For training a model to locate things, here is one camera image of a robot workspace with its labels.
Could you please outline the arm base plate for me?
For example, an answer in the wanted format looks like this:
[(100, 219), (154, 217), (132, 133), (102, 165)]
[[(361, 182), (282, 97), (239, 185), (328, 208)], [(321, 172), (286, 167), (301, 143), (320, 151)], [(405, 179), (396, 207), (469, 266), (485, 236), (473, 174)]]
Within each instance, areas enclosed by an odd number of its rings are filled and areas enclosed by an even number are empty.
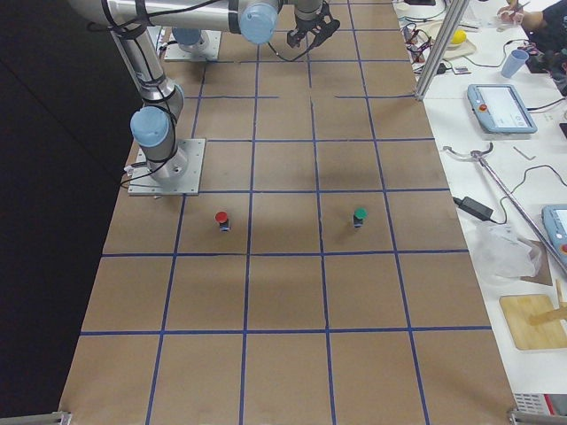
[(156, 173), (147, 167), (145, 155), (138, 150), (136, 160), (144, 165), (133, 169), (127, 182), (131, 196), (197, 195), (206, 149), (205, 139), (178, 139), (177, 153)]
[(220, 31), (203, 30), (200, 42), (191, 46), (180, 45), (174, 34), (171, 34), (165, 45), (163, 59), (167, 62), (217, 61), (220, 43)]

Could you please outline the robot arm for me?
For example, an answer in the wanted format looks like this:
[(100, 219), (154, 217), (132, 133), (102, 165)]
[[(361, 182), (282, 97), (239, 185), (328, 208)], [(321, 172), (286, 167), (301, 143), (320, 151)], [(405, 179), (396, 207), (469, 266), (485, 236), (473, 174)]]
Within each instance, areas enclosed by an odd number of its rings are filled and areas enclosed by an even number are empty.
[(249, 43), (270, 42), (283, 1), (72, 1), (71, 7), (88, 21), (90, 32), (111, 34), (143, 101), (132, 115), (130, 130), (144, 154), (142, 182), (159, 189), (180, 182), (190, 157), (176, 135), (183, 110), (181, 87), (167, 77), (149, 30), (174, 30), (179, 45), (188, 49), (206, 43), (208, 32), (242, 35)]
[(172, 35), (181, 50), (202, 51), (208, 44), (208, 35), (200, 29), (173, 27)]

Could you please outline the person's hand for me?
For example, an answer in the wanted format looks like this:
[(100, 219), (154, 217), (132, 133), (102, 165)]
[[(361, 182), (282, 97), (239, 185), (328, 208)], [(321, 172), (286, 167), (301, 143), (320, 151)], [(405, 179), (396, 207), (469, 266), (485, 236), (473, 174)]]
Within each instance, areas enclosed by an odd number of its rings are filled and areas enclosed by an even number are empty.
[(496, 16), (502, 23), (519, 25), (524, 20), (524, 7), (528, 3), (521, 4), (519, 1), (511, 1), (507, 6), (500, 8)]

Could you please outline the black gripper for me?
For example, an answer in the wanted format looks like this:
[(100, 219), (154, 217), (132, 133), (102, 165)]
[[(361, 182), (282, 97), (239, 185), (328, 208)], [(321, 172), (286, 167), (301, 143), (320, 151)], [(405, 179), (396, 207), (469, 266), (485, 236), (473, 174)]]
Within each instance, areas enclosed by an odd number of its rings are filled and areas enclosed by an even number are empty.
[(314, 46), (320, 46), (323, 43), (321, 36), (323, 20), (315, 18), (311, 20), (295, 18), (296, 27), (287, 32), (286, 42), (289, 46), (299, 46), (301, 41), (307, 37), (308, 33), (314, 36)]

